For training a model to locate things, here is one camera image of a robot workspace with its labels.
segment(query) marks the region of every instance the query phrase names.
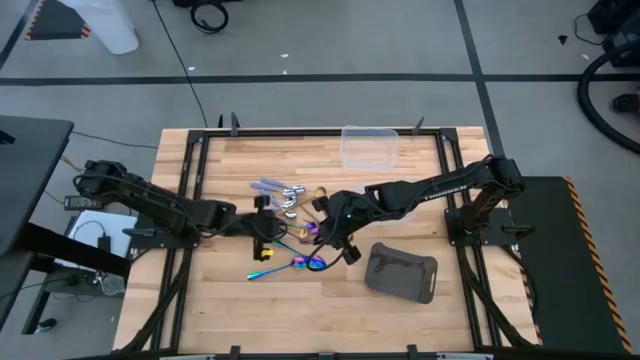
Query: yellow and black hazard stripe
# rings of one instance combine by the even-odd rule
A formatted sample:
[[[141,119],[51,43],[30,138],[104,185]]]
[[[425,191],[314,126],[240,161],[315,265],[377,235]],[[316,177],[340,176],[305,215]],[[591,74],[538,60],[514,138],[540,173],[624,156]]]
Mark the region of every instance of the yellow and black hazard stripe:
[[[602,291],[604,292],[604,296],[607,297],[607,301],[609,302],[609,309],[611,309],[611,316],[613,317],[613,321],[618,327],[618,334],[620,334],[620,338],[622,339],[622,347],[629,354],[631,354],[631,341],[629,341],[629,336],[627,336],[627,331],[624,329],[624,324],[622,322],[622,318],[620,317],[620,311],[618,310],[618,306],[613,299],[613,292],[611,291],[611,287],[609,286],[609,280],[607,280],[607,276],[604,273],[604,267],[602,266],[602,262],[600,261],[600,257],[598,256],[598,252],[596,250],[596,244],[593,242],[593,238],[591,237],[591,230],[589,230],[587,219],[584,216],[584,210],[582,210],[582,205],[580,205],[580,198],[578,197],[578,193],[576,192],[576,187],[570,178],[564,177],[563,179],[567,182],[567,186],[569,187],[569,192],[571,193],[571,198],[573,199],[573,205],[576,208],[576,214],[580,219],[580,225],[582,226],[582,231],[584,232],[584,238],[587,240],[587,247],[589,247],[589,251],[591,251],[593,264],[596,268],[598,276],[600,277]]]
[[[33,30],[33,26],[36,24],[36,20],[38,20],[38,16],[40,16],[40,12],[42,11],[42,5],[44,5],[45,0],[39,0],[38,5],[36,5],[36,9],[33,12],[33,17],[31,18],[31,23],[29,23],[29,27],[27,27],[27,33],[24,35],[25,40],[31,40],[31,30]]]
[[[80,38],[86,39],[89,37],[89,34],[91,34],[91,28],[89,27],[89,25],[87,25],[87,23],[85,23],[82,26],[82,34],[80,35]]]
[[[522,255],[519,251],[513,252],[520,261],[522,261]],[[529,310],[533,314],[533,296],[531,294],[531,287],[529,286],[529,279],[527,279],[527,273],[520,266],[520,276],[522,276],[522,282],[524,283],[524,292],[527,294],[527,301],[529,302]],[[536,336],[538,337],[538,345],[542,345],[542,337],[540,336],[540,327],[536,324],[536,319],[533,319],[533,325],[536,329]]]

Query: desk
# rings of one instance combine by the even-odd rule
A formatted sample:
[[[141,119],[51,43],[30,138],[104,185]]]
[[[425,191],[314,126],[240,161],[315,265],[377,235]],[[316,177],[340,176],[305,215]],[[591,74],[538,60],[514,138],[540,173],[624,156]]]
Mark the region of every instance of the desk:
[[[70,121],[0,116],[0,130],[13,138],[0,143],[0,329],[30,269],[48,273],[46,281],[64,279],[54,274],[54,258],[127,276],[128,260],[28,222],[71,129]],[[35,330],[48,298],[44,288],[24,334]]]
[[[187,133],[163,132],[154,184],[178,191]],[[465,164],[488,153],[482,128],[457,128],[457,133]],[[364,173],[341,167],[339,136],[214,138],[208,145],[202,198],[230,201],[238,212],[251,212],[257,192],[249,182],[263,176],[310,190],[324,186],[331,194],[441,173],[433,137],[401,136],[398,150],[398,163],[391,173]],[[453,157],[448,159],[453,168]],[[197,162],[194,156],[192,173]],[[187,196],[193,194],[195,182],[195,176],[189,178]],[[240,345],[243,353],[404,352],[407,344],[418,344],[420,351],[472,350],[456,253],[447,241],[445,207],[445,199],[426,202],[403,220],[358,231],[355,244],[362,259],[352,266],[341,262],[319,274],[286,270],[249,282],[249,272],[286,264],[291,254],[276,248],[269,262],[260,263],[251,259],[248,238],[203,239],[193,254],[179,353],[228,353],[232,345]],[[310,205],[306,208],[313,211]],[[302,252],[311,251],[290,236],[284,241]],[[364,285],[369,250],[379,241],[437,259],[438,278],[430,304],[386,296]],[[133,338],[156,305],[165,253],[152,250],[132,266],[114,348]],[[331,249],[321,251],[328,261],[335,254]],[[518,331],[535,343],[518,265],[497,248],[486,248],[484,255],[496,303]],[[483,339],[488,343],[480,307]],[[172,315],[169,309],[162,346],[168,345]]]

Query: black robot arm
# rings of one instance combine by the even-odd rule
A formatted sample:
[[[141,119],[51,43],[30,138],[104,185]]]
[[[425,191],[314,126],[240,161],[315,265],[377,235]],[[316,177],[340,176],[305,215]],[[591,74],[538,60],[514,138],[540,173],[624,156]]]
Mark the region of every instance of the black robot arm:
[[[175,235],[187,238],[251,236],[254,238],[255,260],[269,259],[270,243],[286,234],[286,224],[275,217],[269,197],[255,198],[256,213],[236,214],[236,206],[216,200],[192,200],[146,182],[127,172],[124,165],[112,161],[88,161],[85,172],[74,179],[80,195],[103,203],[119,202],[151,218],[154,225]]]
[[[470,188],[482,191],[473,202],[458,209],[458,216],[452,221],[458,223],[460,231],[477,235],[488,224],[489,212],[501,200],[524,190],[524,183],[513,160],[489,155],[462,169],[413,183],[371,185],[364,194],[339,191],[313,201],[314,208],[326,214],[315,243],[343,249],[341,256],[347,264],[353,264],[361,256],[351,245],[354,232],[374,221],[401,219],[422,202]]]

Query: wooden table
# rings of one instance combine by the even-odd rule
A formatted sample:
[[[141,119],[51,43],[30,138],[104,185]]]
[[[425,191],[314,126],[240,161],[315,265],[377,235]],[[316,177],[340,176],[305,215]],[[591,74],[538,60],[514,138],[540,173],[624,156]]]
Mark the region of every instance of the wooden table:
[[[457,130],[465,164],[488,153],[482,128]],[[177,191],[187,132],[163,132],[154,184]],[[453,156],[449,154],[448,159],[453,168]],[[209,144],[202,198],[230,201],[239,213],[252,212],[257,191],[249,182],[263,176],[310,190],[324,186],[331,194],[440,173],[435,140],[426,136],[400,137],[398,163],[388,174],[343,169],[339,137],[215,138]],[[193,193],[194,178],[190,176],[187,194]],[[340,262],[322,273],[287,269],[249,282],[248,273],[284,265],[292,253],[275,248],[275,256],[260,263],[252,260],[248,238],[203,239],[193,256],[180,353],[228,353],[232,345],[240,345],[243,353],[404,352],[407,344],[417,344],[420,351],[472,350],[458,262],[447,241],[445,207],[446,201],[437,199],[421,204],[400,221],[367,226],[355,234],[362,259],[352,266]],[[313,211],[310,204],[306,209]],[[298,214],[310,218],[304,212]],[[284,242],[302,252],[311,251],[292,236]],[[369,250],[376,242],[437,259],[437,284],[430,304],[387,296],[364,285]],[[536,343],[518,265],[500,249],[486,247],[484,252],[496,303],[518,331]],[[156,305],[165,253],[152,250],[134,264],[114,348],[133,338]],[[331,261],[336,251],[323,249],[320,254]],[[484,310],[476,303],[488,344]],[[172,316],[170,308],[163,346],[168,345]]]

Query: gray floor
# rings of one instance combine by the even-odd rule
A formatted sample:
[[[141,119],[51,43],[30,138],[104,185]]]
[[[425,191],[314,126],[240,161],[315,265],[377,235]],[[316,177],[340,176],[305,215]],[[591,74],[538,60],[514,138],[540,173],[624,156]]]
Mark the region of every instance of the gray floor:
[[[122,2],[140,39],[136,52],[110,55],[94,34],[86,40],[44,42],[21,37],[0,69],[0,78],[182,76],[151,3]],[[573,18],[594,2],[465,0],[483,72],[581,73],[602,51],[574,38]],[[0,14],[0,48],[27,3],[8,0],[8,11]],[[229,4],[229,27],[215,36],[196,31],[188,12],[169,1],[159,0],[158,6],[185,65],[194,68],[191,75],[471,73],[450,0],[246,0]],[[586,22],[581,22],[581,33],[597,39]],[[569,36],[564,46],[559,35]],[[600,72],[620,70],[607,65]],[[608,109],[612,96],[633,92],[636,85],[597,83],[591,92],[596,107],[614,126],[640,140],[639,118],[617,116]],[[586,121],[575,100],[575,83],[487,87],[506,154],[516,159],[522,172],[574,179],[634,351],[640,352],[640,310],[634,306],[640,295],[640,283],[634,281],[640,271],[634,261],[640,254],[640,223],[633,218],[640,158],[606,140]],[[425,125],[485,126],[473,82],[197,84],[195,89],[213,125],[219,114],[234,111],[245,127],[398,126],[413,125],[421,116]],[[0,113],[72,120],[78,131],[151,145],[157,144],[163,128],[203,125],[184,84],[0,86]],[[65,154],[78,165],[87,159],[121,161],[144,177],[151,175],[155,158],[153,150],[75,135]],[[73,170],[61,164],[47,189],[58,198],[72,194],[73,176]],[[32,221],[62,232],[71,215],[43,197]],[[27,282],[35,283],[41,276],[31,274]],[[58,328],[21,336],[35,291],[20,296],[0,332],[3,358],[58,359],[110,349],[118,300],[52,300],[46,315],[60,321]]]

